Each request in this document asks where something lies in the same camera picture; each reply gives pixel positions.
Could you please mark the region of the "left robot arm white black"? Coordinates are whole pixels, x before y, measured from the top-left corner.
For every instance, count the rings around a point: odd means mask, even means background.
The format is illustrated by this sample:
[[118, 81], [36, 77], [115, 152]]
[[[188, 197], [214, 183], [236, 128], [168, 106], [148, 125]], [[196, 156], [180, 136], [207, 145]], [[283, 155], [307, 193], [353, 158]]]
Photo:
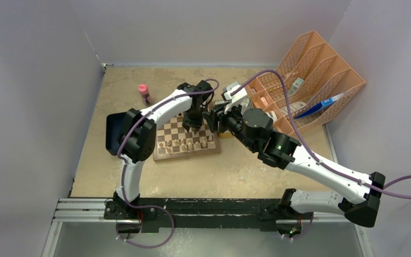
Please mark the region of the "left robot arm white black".
[[156, 131], [177, 114], [183, 114], [182, 126], [187, 132], [198, 132], [203, 125], [203, 112], [207, 99], [215, 88], [210, 80], [197, 85], [183, 83], [169, 96], [142, 110], [129, 109], [125, 114], [120, 134], [117, 157], [124, 162], [121, 185], [116, 189], [113, 201], [117, 212], [125, 219], [138, 213], [139, 182], [145, 160], [156, 148]]

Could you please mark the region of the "wooden chess board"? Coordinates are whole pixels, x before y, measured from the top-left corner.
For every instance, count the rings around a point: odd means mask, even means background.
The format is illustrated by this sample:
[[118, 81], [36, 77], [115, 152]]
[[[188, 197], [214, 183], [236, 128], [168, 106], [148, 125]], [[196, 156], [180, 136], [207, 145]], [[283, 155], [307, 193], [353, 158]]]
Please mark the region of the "wooden chess board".
[[[182, 127], [182, 119], [183, 114], [177, 114], [173, 118], [171, 118], [168, 122], [162, 125], [156, 132], [156, 143], [155, 143], [155, 150], [153, 152], [153, 159], [155, 162], [160, 161], [167, 161], [167, 160], [174, 160], [180, 158], [191, 158], [195, 156], [202, 156], [202, 155], [211, 155], [211, 154], [219, 154], [221, 153], [221, 146], [219, 142], [219, 137], [217, 133], [212, 133], [209, 130], [209, 126], [207, 122], [204, 120], [203, 125], [198, 131], [198, 133], [187, 132]], [[200, 143], [203, 140], [208, 142], [208, 136], [212, 135], [214, 137], [213, 142], [215, 143], [215, 148], [201, 148], [195, 149], [193, 151], [188, 150], [188, 143], [192, 142], [194, 145], [195, 143]], [[182, 152], [180, 149], [180, 140], [186, 140], [187, 151]], [[172, 141], [172, 150], [169, 151], [166, 147], [159, 148], [158, 144], [163, 142], [165, 145], [166, 141]], [[179, 140], [178, 146], [173, 146], [173, 140]]]

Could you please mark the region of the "pink eraser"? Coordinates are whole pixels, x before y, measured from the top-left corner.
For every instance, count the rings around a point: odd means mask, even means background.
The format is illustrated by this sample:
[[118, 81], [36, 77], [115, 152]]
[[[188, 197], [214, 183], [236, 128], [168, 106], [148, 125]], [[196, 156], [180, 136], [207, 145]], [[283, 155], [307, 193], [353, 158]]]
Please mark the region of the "pink eraser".
[[262, 104], [264, 105], [264, 108], [267, 108], [269, 106], [269, 102], [264, 96], [260, 97]]

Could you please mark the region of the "dark blue tin lid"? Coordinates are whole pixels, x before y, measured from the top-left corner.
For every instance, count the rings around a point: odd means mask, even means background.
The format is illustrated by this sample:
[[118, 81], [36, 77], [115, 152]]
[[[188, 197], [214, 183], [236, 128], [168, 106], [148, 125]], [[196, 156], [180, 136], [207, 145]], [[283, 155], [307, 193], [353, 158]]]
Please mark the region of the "dark blue tin lid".
[[112, 156], [117, 155], [121, 137], [128, 132], [125, 119], [126, 112], [109, 114], [106, 117], [105, 148]]

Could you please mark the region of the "gold metal tin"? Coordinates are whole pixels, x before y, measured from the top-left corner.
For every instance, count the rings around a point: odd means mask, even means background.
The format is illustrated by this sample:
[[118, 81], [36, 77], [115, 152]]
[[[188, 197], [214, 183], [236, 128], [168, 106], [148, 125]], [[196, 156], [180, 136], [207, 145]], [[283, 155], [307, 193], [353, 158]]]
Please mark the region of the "gold metal tin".
[[[214, 101], [213, 101], [213, 104], [212, 104], [212, 107], [214, 107], [214, 106], [216, 106], [216, 105], [218, 105], [218, 104], [223, 104], [223, 103], [225, 103], [224, 100], [214, 100]], [[245, 101], [243, 102], [243, 104], [242, 104], [241, 113], [243, 114], [247, 109], [251, 109], [252, 107], [253, 107], [252, 101], [251, 101], [250, 98], [247, 97], [247, 98], [245, 99]], [[220, 139], [227, 139], [227, 138], [233, 137], [233, 135], [231, 134], [230, 131], [226, 130], [226, 131], [224, 131], [224, 132], [218, 132], [218, 137], [219, 137]]]

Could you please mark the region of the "pink capped bottle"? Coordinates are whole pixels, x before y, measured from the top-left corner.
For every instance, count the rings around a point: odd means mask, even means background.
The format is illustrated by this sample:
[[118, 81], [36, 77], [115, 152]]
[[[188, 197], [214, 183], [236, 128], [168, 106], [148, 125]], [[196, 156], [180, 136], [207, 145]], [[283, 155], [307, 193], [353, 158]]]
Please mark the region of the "pink capped bottle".
[[148, 89], [148, 86], [146, 84], [139, 84], [138, 85], [138, 91], [142, 97], [142, 101], [145, 106], [150, 106], [152, 103], [151, 97], [150, 97], [150, 92]]

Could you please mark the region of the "white card pack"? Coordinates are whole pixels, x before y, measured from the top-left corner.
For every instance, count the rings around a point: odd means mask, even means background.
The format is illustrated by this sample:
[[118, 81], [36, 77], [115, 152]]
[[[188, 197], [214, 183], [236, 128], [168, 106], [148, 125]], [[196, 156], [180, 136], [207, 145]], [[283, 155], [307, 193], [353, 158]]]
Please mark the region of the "white card pack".
[[296, 80], [292, 83], [290, 89], [288, 90], [288, 95], [294, 94], [303, 84], [304, 80], [300, 77], [296, 78]]

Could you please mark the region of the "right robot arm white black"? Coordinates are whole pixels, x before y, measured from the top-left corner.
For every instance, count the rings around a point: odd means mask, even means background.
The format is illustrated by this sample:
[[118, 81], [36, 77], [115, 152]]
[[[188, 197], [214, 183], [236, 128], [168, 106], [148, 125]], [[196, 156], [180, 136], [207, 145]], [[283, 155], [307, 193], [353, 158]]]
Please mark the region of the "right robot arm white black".
[[[309, 153], [298, 139], [277, 131], [273, 119], [259, 108], [241, 112], [233, 107], [225, 112], [216, 106], [203, 112], [211, 132], [229, 131], [264, 164], [296, 172], [328, 188], [329, 192], [306, 192], [287, 189], [279, 203], [280, 213], [287, 218], [304, 213], [331, 213], [344, 216], [348, 221], [372, 228], [377, 218], [385, 177], [374, 172], [361, 174], [345, 168], [315, 153]], [[376, 189], [365, 187], [374, 185]]]

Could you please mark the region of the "orange plastic file organizer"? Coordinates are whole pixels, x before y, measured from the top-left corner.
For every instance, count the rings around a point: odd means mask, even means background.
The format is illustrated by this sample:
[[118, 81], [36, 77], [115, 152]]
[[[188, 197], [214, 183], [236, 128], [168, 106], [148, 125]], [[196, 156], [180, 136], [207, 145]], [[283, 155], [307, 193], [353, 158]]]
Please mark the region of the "orange plastic file organizer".
[[[366, 84], [316, 31], [301, 34], [276, 70], [283, 82], [268, 72], [253, 79], [245, 90], [254, 107], [274, 114], [274, 127], [290, 136], [296, 135], [295, 127], [299, 132], [306, 132], [332, 121]], [[298, 77], [304, 80], [303, 84], [294, 94], [288, 95]], [[340, 93], [344, 95], [328, 108], [294, 119]], [[264, 108], [261, 96], [269, 102], [267, 108]]]

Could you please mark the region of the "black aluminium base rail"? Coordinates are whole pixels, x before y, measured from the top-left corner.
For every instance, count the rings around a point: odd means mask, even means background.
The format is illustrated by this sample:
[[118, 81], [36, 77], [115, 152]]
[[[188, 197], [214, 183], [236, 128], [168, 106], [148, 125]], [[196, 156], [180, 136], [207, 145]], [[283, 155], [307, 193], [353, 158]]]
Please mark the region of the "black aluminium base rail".
[[280, 199], [140, 198], [136, 207], [112, 199], [67, 198], [58, 201], [57, 222], [110, 222], [141, 225], [143, 233], [161, 228], [288, 230], [299, 222], [346, 223], [341, 215], [296, 214]]

